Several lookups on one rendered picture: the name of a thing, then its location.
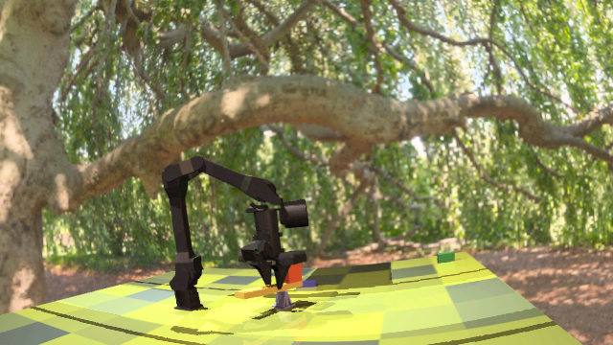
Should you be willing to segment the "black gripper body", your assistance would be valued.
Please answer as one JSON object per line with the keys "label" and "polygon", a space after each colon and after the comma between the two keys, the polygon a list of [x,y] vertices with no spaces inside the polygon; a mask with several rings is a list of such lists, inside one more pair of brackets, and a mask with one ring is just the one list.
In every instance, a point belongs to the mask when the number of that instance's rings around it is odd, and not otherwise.
{"label": "black gripper body", "polygon": [[288,252],[284,252],[284,248],[281,248],[280,237],[283,237],[283,232],[280,232],[279,229],[269,229],[269,230],[257,230],[258,240],[270,239],[274,255],[262,257],[260,261],[253,262],[252,264],[260,264],[266,263],[267,261],[276,261],[276,265],[296,265],[298,263],[305,263],[307,261],[307,255],[303,250],[292,250]]}

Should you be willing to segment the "small green block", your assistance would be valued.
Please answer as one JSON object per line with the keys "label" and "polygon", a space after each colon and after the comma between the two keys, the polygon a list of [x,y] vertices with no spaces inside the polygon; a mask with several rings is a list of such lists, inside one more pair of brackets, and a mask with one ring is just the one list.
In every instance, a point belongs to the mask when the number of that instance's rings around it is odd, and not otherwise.
{"label": "small green block", "polygon": [[[455,252],[455,251],[454,251]],[[453,251],[445,252],[445,253],[437,253],[437,262],[440,263],[449,263],[455,261],[455,253]]]}

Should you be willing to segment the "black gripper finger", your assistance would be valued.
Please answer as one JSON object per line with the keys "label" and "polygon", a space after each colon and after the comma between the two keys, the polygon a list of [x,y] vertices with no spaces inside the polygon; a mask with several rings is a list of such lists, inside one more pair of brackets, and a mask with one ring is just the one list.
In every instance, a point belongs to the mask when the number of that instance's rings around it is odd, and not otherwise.
{"label": "black gripper finger", "polygon": [[275,273],[275,282],[278,290],[282,289],[284,284],[285,276],[291,265],[271,265],[270,266]]}
{"label": "black gripper finger", "polygon": [[272,265],[272,261],[266,261],[266,263],[250,264],[250,265],[252,265],[259,271],[266,285],[271,285],[272,283],[271,269],[272,268],[270,266]]}

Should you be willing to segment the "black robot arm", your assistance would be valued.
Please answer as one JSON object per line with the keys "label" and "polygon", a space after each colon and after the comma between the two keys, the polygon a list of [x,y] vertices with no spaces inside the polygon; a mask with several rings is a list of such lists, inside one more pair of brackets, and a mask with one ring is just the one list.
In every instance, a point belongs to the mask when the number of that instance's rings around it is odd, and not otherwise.
{"label": "black robot arm", "polygon": [[[193,252],[190,236],[188,212],[185,197],[188,191],[188,180],[194,179],[200,173],[206,173],[218,180],[230,184],[257,201],[281,206],[279,209],[269,208],[267,204],[250,203],[246,213],[254,212],[256,230],[279,229],[279,220],[284,228],[308,226],[307,206],[305,199],[283,201],[276,194],[275,185],[261,177],[235,172],[220,164],[214,163],[202,155],[176,165],[168,165],[162,171],[162,182],[170,201],[173,235],[176,243],[175,275],[169,282],[174,290],[176,306],[174,309],[194,311],[203,307],[195,285],[202,275],[201,256]],[[279,219],[277,217],[279,210]],[[248,242],[240,249],[245,262],[260,261],[262,257],[274,255],[270,239],[258,240],[252,236],[253,242]]]}

